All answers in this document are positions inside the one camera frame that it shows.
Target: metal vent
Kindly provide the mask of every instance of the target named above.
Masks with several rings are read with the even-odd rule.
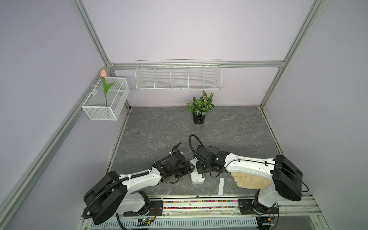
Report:
[[[146,229],[147,227],[137,227],[138,219],[121,219],[121,223],[127,229]],[[152,222],[150,229],[207,229],[223,227],[257,227],[255,217],[219,217],[219,218],[159,218]],[[100,225],[91,224],[90,229],[120,229],[117,221],[108,220]]]

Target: black cable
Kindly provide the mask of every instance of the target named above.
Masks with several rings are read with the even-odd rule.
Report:
[[[209,172],[209,175],[210,175],[211,177],[213,177],[213,178],[218,177],[220,174],[221,174],[221,173],[218,173],[218,174],[217,174],[217,176],[214,176],[214,177],[213,177],[213,176],[211,175],[211,172]]]
[[[147,174],[149,174],[149,171],[146,171],[146,172],[144,172],[144,173],[138,173],[138,174],[135,174],[135,175],[132,175],[131,177],[130,177],[130,179],[133,179],[133,178],[137,178],[137,177],[141,177],[141,176],[144,176],[144,175],[147,175]],[[91,218],[91,215],[88,215],[87,214],[87,212],[91,209],[91,207],[96,203],[96,201],[100,198],[100,197],[102,197],[104,194],[106,194],[108,191],[110,191],[113,187],[115,187],[117,184],[119,184],[119,183],[121,183],[121,182],[123,182],[123,181],[126,181],[126,180],[129,180],[129,177],[124,177],[124,178],[122,178],[122,179],[119,179],[119,180],[117,180],[117,181],[115,181],[115,182],[113,182],[113,183],[111,183],[111,184],[109,184],[109,185],[107,185],[106,186],[106,188],[102,191],[102,192],[100,192],[100,193],[98,193],[97,195],[96,195],[96,197],[87,205],[87,207],[84,209],[84,211],[83,211],[83,213],[82,213],[82,218],[83,219],[88,219],[88,218]]]
[[[279,210],[279,204],[276,202],[277,205],[277,221],[276,224],[273,226],[272,230],[274,230],[276,228],[277,223],[279,222],[280,219],[280,210]]]
[[[151,164],[151,166],[149,167],[149,170],[151,171],[151,170],[152,170],[152,167],[153,167],[155,164],[158,164],[158,163],[160,163],[160,162],[162,162],[162,161],[164,161],[164,160],[167,160],[169,157],[171,157],[171,154],[169,154],[168,156],[165,156],[164,158],[162,158],[161,160],[158,160],[157,162],[153,162],[153,163]]]
[[[178,177],[178,179],[175,182],[166,182],[166,184],[175,184],[175,183],[177,183],[179,181],[179,178],[180,177]]]
[[[178,149],[179,145],[181,145],[181,142],[177,143],[177,144],[173,147],[173,149],[171,150],[171,153],[172,153],[172,154],[173,154],[173,153]],[[153,162],[153,163],[151,164],[151,166],[149,167],[149,170],[152,170],[152,167],[153,167],[155,164],[158,164],[158,163],[160,163],[160,162],[162,162],[162,161],[164,161],[164,160],[167,160],[169,157],[171,157],[171,154],[169,154],[168,156],[166,156],[166,157],[162,158],[161,160],[158,160],[158,161],[156,161],[156,162]]]
[[[181,142],[177,143],[177,144],[173,147],[173,149],[171,150],[171,153],[174,153],[174,152],[178,149],[179,145],[181,145]]]
[[[199,155],[199,154],[197,154],[196,153],[196,151],[194,150],[194,148],[193,148],[193,146],[192,146],[192,142],[191,142],[191,137],[195,137],[197,140],[198,140],[198,142],[201,144],[201,146],[202,146],[202,148],[205,148],[204,146],[203,146],[203,143],[202,143],[202,141],[195,135],[195,134],[191,134],[191,135],[189,135],[189,140],[188,140],[188,142],[189,142],[189,147],[191,148],[191,150],[193,151],[193,153],[197,156],[197,158],[199,158],[199,162],[201,162],[202,164],[204,164],[207,168],[209,168],[210,170],[212,170],[212,171],[215,171],[215,172],[217,172],[217,173],[221,173],[221,170],[217,170],[217,169],[214,169],[213,167],[212,167],[212,165],[210,165],[205,159],[203,159],[202,158],[202,156],[201,155]]]
[[[118,223],[118,225],[120,226],[120,228],[121,228],[121,229],[123,229],[123,230],[127,230],[127,229],[123,226],[123,224],[120,222],[119,213],[117,213],[117,214],[116,214],[116,220],[117,220],[117,223]]]
[[[266,162],[259,162],[259,161],[255,161],[255,160],[245,160],[245,159],[236,159],[236,160],[232,160],[232,161],[230,161],[226,166],[225,166],[225,169],[226,169],[226,167],[231,163],[231,162],[233,162],[233,161],[240,161],[240,160],[244,160],[244,161],[251,161],[251,162],[256,162],[256,163],[261,163],[261,164],[271,164],[271,165],[275,165],[276,167],[280,167],[280,168],[282,168],[283,170],[285,170],[285,171],[287,171],[288,173],[290,173],[291,175],[293,175],[296,179],[298,179],[300,182],[302,182],[302,184],[307,188],[307,190],[306,191],[303,191],[302,190],[302,192],[309,192],[309,188],[308,188],[308,186],[301,180],[301,179],[299,179],[299,177],[297,177],[294,173],[292,173],[292,172],[290,172],[289,170],[287,170],[286,168],[284,168],[284,167],[281,167],[281,166],[279,166],[279,165],[277,165],[277,164],[272,164],[272,163],[266,163]]]
[[[216,147],[213,147],[213,146],[210,146],[210,145],[205,145],[205,146],[207,146],[207,147],[212,147],[212,148],[215,148],[215,149],[217,149],[218,151],[220,151],[218,148],[216,148]]]

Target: gray tabletop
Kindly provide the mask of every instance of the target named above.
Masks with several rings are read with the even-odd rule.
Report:
[[[150,164],[178,148],[185,159],[193,159],[188,137],[196,134],[204,145],[222,151],[254,158],[274,158],[275,144],[257,106],[216,106],[201,125],[194,124],[187,107],[132,107],[127,125],[118,146],[112,170],[128,174],[148,169]],[[198,143],[193,138],[193,146]],[[147,195],[216,195],[220,178],[224,178],[224,195],[253,195],[255,190],[236,186],[230,173],[212,178],[205,174],[205,182],[193,185],[190,175],[175,184],[161,183],[146,187]]]

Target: black mounting plate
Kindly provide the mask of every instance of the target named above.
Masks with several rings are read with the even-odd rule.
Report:
[[[154,208],[155,210],[149,209],[148,213],[145,216],[162,216],[163,210],[163,201],[151,201],[150,208]],[[124,212],[124,216],[140,216],[138,212]]]
[[[242,215],[249,215],[249,214],[259,215],[259,214],[257,214],[254,211],[253,200],[254,199],[238,199],[240,214],[242,214]],[[273,205],[272,207],[268,208],[267,211],[270,214],[274,214],[275,215],[278,212],[277,209],[278,209],[277,206],[276,205]]]

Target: white wire basket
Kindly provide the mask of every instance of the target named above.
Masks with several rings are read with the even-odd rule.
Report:
[[[139,91],[219,90],[220,62],[142,64],[135,71],[135,82]]]
[[[106,77],[105,81],[106,85],[114,83],[107,92],[106,98],[100,79],[82,104],[82,108],[91,120],[116,121],[128,97],[129,86],[125,78]]]

